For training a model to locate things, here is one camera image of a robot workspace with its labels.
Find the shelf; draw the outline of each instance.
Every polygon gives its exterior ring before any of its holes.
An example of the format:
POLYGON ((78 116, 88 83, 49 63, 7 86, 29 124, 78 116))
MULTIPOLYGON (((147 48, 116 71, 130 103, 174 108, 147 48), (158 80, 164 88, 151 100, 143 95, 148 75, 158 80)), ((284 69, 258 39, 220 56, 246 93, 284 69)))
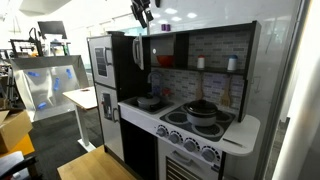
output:
POLYGON ((161 69, 171 69, 171 70, 184 70, 184 71, 197 71, 197 72, 208 72, 208 73, 220 73, 220 74, 230 74, 230 75, 244 75, 244 70, 239 69, 235 71, 228 71, 226 68, 212 68, 206 67, 205 69, 197 69, 194 66, 189 66, 186 68, 183 67, 161 67, 157 64, 152 64, 151 67, 153 68, 161 68, 161 69))

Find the knob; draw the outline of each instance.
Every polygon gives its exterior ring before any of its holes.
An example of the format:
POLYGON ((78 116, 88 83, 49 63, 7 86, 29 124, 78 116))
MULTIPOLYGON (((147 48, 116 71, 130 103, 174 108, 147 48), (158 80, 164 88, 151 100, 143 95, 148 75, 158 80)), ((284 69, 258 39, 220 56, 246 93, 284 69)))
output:
POLYGON ((173 144, 177 144, 180 142, 180 137, 178 134, 176 133, 171 133, 169 136, 169 140, 173 143, 173 144))
POLYGON ((196 150, 197 148, 197 145, 195 142, 193 142, 192 140, 188 139, 184 145, 183 145, 184 148, 186 148, 189 152, 193 152, 196 150))
POLYGON ((213 162, 216 157, 214 151, 211 148, 204 148, 202 150, 201 156, 208 162, 213 162))
POLYGON ((158 134, 160 137, 167 136, 167 130, 164 127, 159 127, 156 134, 158 134))

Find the small bottle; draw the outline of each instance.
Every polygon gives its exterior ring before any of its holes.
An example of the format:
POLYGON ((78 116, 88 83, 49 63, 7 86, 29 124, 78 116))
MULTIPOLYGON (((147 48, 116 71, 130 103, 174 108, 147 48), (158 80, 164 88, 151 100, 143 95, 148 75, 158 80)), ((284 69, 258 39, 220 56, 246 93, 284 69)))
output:
POLYGON ((228 63, 228 71, 235 71, 237 70, 237 55, 231 55, 229 56, 229 63, 228 63))
POLYGON ((204 61, 204 56, 203 55, 199 55, 198 56, 198 62, 197 62, 197 68, 198 69, 204 69, 205 66, 205 61, 204 61))

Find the white table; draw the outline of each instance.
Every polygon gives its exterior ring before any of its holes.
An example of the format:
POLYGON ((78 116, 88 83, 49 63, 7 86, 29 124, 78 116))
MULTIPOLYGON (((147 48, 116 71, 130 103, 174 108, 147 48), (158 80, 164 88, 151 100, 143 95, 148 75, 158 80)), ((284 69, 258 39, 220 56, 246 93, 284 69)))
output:
POLYGON ((88 87, 85 89, 77 89, 62 93, 68 99, 70 99, 74 105, 77 115, 78 126, 80 130, 81 139, 78 142, 88 151, 96 149, 88 138, 88 132, 86 123, 83 119, 84 115, 91 109, 97 107, 97 99, 94 87, 88 87))

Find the shelving unit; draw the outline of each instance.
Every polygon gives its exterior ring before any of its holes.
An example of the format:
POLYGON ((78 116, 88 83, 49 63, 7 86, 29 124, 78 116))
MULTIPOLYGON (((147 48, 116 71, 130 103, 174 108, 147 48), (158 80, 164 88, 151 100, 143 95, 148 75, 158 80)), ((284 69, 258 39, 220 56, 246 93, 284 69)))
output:
POLYGON ((240 75, 244 80, 239 122, 246 112, 250 82, 253 75, 261 25, 257 21, 206 29, 143 36, 144 60, 151 67, 172 70, 240 75), (232 54, 239 56, 236 71, 227 70, 232 54), (174 55, 173 67, 161 67, 157 55, 174 55), (197 69, 198 55, 206 57, 205 69, 197 69))

